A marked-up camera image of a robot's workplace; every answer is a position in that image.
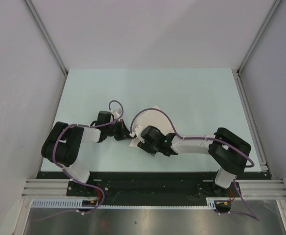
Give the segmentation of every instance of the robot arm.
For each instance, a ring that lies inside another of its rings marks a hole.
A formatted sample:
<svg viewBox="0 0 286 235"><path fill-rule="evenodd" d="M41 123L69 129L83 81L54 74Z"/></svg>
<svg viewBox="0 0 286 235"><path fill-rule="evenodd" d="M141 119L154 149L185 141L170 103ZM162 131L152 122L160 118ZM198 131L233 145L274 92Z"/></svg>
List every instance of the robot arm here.
<svg viewBox="0 0 286 235"><path fill-rule="evenodd" d="M221 166L214 183L222 188L228 188L236 176L244 172L247 160L233 149L211 139L223 140L247 156L251 151L251 145L226 128L218 128L216 133L205 136L205 139L193 138L193 140L181 139L175 133L169 133L165 136L154 126L146 128L136 126L134 133L140 140L138 147L153 156L157 152L166 156L181 153L211 155Z"/></svg>
<svg viewBox="0 0 286 235"><path fill-rule="evenodd" d="M207 135L205 138L192 137L192 140L181 139L175 133L164 135L154 126L137 125L134 133L130 134L122 119L105 125L110 122L112 117L116 119L119 115L120 110L100 111L97 120L92 123L95 124L95 127L90 127L91 124L90 126L70 128L62 136L57 146L55 154L57 163L73 178L85 183L90 173L77 158L82 142L103 142L108 136L114 136L117 141L137 137L140 140L138 147L153 156L157 152L166 156L182 153L211 155L221 166L214 181L215 185L221 188L228 188L233 179L244 172L247 160L238 152L214 140L223 140L247 156L251 151L251 146L225 128L218 128L216 133ZM53 162L52 153L56 140L67 126L66 123L57 122L42 147L42 156L51 162Z"/></svg>

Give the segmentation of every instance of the metal floor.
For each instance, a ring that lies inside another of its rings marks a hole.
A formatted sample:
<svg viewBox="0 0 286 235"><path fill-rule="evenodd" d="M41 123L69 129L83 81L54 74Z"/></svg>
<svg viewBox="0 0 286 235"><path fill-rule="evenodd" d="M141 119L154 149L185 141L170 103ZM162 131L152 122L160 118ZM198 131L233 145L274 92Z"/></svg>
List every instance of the metal floor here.
<svg viewBox="0 0 286 235"><path fill-rule="evenodd" d="M212 210L100 209L81 216L69 212L41 222L33 220L59 209L31 209L25 235L285 235L275 200L250 201L260 217L218 216ZM233 211L244 211L241 201Z"/></svg>

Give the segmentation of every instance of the white wall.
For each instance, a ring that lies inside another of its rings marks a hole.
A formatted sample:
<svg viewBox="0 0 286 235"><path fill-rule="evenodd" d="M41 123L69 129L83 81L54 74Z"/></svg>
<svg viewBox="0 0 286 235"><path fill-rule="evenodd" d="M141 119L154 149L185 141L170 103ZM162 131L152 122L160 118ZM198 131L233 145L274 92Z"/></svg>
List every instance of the white wall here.
<svg viewBox="0 0 286 235"><path fill-rule="evenodd" d="M0 218L37 170L64 78L21 0L0 0Z"/></svg>
<svg viewBox="0 0 286 235"><path fill-rule="evenodd" d="M68 69L237 69L273 0L33 0Z"/></svg>
<svg viewBox="0 0 286 235"><path fill-rule="evenodd" d="M242 77L270 166L286 185L286 0Z"/></svg>

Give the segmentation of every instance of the white table surface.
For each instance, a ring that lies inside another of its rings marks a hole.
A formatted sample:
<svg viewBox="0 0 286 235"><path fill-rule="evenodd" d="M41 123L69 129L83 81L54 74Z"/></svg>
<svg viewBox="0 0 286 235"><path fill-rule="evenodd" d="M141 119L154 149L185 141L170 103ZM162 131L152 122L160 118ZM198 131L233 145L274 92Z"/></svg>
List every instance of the white table surface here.
<svg viewBox="0 0 286 235"><path fill-rule="evenodd" d="M225 127L252 145L250 158L261 170L231 69L102 69L70 70L55 122L90 124L110 100L124 106L128 128L134 115L157 105L185 135L214 133ZM78 158L90 171L198 172L217 171L209 155L154 157L130 141L108 137L103 143L82 143ZM41 171L60 171L44 159Z"/></svg>

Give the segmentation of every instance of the white cable clip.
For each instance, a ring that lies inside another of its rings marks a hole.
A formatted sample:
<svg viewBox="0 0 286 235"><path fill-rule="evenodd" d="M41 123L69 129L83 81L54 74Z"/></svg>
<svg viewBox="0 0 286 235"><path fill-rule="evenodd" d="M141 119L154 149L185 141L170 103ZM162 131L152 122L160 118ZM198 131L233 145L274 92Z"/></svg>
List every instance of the white cable clip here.
<svg viewBox="0 0 286 235"><path fill-rule="evenodd" d="M134 137L135 137L135 133L134 133L134 132L131 132L131 133L129 134L129 136L131 136L132 138L134 138Z"/></svg>
<svg viewBox="0 0 286 235"><path fill-rule="evenodd" d="M111 114L114 116L114 119L118 119L122 113L122 109L110 110Z"/></svg>

